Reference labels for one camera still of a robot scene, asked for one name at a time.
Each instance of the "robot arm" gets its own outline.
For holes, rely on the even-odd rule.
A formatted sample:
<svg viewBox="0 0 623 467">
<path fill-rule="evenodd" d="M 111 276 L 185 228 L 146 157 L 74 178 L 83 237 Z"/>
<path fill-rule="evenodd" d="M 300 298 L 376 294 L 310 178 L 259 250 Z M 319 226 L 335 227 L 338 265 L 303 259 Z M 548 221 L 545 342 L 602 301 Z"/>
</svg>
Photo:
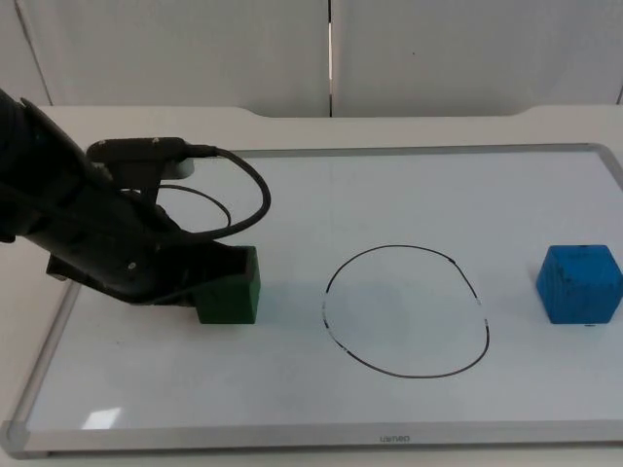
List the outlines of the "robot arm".
<svg viewBox="0 0 623 467">
<path fill-rule="evenodd" d="M 180 229 L 155 200 L 163 174 L 193 157 L 237 164 L 262 207 L 216 231 Z M 131 304 L 195 306 L 201 322 L 253 322 L 255 249 L 214 240 L 255 224 L 270 204 L 265 181 L 232 153 L 152 138 L 100 142 L 85 155 L 34 105 L 0 90 L 0 240 L 21 235 L 48 250 L 57 278 Z"/>
</svg>

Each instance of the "whiteboard frame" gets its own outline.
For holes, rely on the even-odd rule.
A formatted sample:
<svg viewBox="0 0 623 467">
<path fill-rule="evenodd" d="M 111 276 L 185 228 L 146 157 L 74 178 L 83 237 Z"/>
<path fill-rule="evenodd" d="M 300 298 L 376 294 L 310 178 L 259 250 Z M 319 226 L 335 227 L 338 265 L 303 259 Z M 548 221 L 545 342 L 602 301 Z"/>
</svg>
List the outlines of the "whiteboard frame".
<svg viewBox="0 0 623 467">
<path fill-rule="evenodd" d="M 530 152 L 596 153 L 623 191 L 623 167 L 612 152 L 597 143 L 448 146 L 417 148 L 349 148 L 319 150 L 238 151 L 245 157 L 487 154 Z M 0 425 L 0 446 L 13 458 L 51 453 L 163 451 L 187 449 L 286 449 L 330 447 L 452 446 L 499 444 L 623 444 L 621 420 L 339 423 L 258 425 L 134 430 L 58 430 L 28 432 L 26 423 L 55 356 L 81 285 L 68 281 L 37 357 L 22 384 L 10 419 Z"/>
</svg>

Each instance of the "green cube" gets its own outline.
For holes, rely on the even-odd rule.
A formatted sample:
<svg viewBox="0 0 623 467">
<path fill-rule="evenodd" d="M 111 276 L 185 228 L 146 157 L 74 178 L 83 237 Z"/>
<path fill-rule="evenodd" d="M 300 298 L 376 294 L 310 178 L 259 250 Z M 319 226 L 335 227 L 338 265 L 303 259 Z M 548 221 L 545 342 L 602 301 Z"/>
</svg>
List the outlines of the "green cube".
<svg viewBox="0 0 623 467">
<path fill-rule="evenodd" d="M 191 291 L 202 324 L 253 324 L 260 299 L 257 250 L 247 251 L 244 271 L 197 287 Z"/>
</svg>

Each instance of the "white table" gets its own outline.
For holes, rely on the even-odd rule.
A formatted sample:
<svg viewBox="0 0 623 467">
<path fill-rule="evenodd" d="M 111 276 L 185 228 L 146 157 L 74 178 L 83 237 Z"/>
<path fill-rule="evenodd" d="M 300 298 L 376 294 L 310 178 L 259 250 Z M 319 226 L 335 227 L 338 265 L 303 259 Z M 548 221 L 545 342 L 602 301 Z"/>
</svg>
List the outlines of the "white table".
<svg viewBox="0 0 623 467">
<path fill-rule="evenodd" d="M 239 109 L 201 108 L 51 108 L 46 109 L 80 145 L 110 137 L 176 135 L 191 142 L 210 142 L 232 150 L 304 149 L 348 147 L 454 146 L 529 143 L 605 144 L 615 154 L 623 154 L 623 109 L 617 107 L 543 107 L 502 118 L 453 119 L 265 119 Z M 0 248 L 1 309 L 0 400 L 3 415 L 18 395 L 22 380 L 47 332 L 61 284 L 43 273 L 47 254 L 24 241 Z M 396 465 L 416 460 L 444 465 L 617 465 L 623 460 L 620 449 L 543 449 L 536 450 L 438 450 L 438 451 L 360 451 L 275 454 L 211 454 L 210 460 L 232 465 L 239 462 L 291 463 L 304 456 L 309 462 L 346 465 L 371 462 Z M 160 459 L 169 464 L 172 459 Z M 145 458 L 124 459 L 137 465 Z M 184 456 L 179 462 L 204 463 L 204 456 Z M 48 462 L 68 462 L 67 459 Z M 91 462 L 108 462 L 93 459 Z"/>
</svg>

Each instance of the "blue cube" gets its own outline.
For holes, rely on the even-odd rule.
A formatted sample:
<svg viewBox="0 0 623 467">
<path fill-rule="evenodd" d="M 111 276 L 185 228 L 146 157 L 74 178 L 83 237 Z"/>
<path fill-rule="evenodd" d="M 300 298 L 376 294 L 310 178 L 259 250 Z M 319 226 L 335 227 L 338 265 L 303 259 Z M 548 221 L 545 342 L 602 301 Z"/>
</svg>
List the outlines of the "blue cube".
<svg viewBox="0 0 623 467">
<path fill-rule="evenodd" d="M 623 296 L 623 275 L 605 245 L 550 246 L 536 289 L 554 324 L 607 323 Z"/>
</svg>

